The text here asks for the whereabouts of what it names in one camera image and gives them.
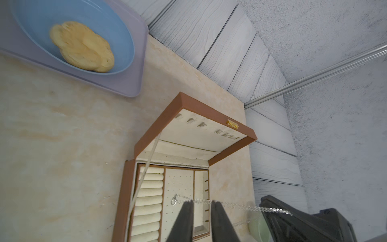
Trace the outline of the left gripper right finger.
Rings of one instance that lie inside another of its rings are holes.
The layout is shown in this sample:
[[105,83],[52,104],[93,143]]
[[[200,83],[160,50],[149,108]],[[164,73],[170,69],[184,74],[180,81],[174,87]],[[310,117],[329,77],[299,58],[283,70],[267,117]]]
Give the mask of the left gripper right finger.
[[218,201],[211,204],[211,225],[213,242],[240,242],[225,209]]

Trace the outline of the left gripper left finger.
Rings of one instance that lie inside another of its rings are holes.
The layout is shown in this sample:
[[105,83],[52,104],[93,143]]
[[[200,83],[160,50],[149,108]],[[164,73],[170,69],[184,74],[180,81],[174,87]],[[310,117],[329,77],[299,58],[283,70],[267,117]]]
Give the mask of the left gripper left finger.
[[178,217],[167,238],[167,242],[192,242],[194,222],[194,203],[187,201],[178,214]]

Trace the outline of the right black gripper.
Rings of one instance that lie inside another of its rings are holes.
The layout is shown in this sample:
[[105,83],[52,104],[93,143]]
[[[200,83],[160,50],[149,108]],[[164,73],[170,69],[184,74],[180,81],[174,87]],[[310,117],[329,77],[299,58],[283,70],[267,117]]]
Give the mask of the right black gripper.
[[261,198],[263,217],[275,242],[355,242],[350,222],[335,208],[308,214],[271,196]]

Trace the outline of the brown jewelry box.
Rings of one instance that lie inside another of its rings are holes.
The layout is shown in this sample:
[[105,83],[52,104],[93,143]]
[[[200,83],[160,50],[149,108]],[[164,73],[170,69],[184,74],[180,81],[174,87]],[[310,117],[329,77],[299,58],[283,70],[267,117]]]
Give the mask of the brown jewelry box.
[[189,199],[198,200],[193,240],[209,237],[209,169],[256,139],[246,125],[179,93],[125,162],[112,240],[165,242]]

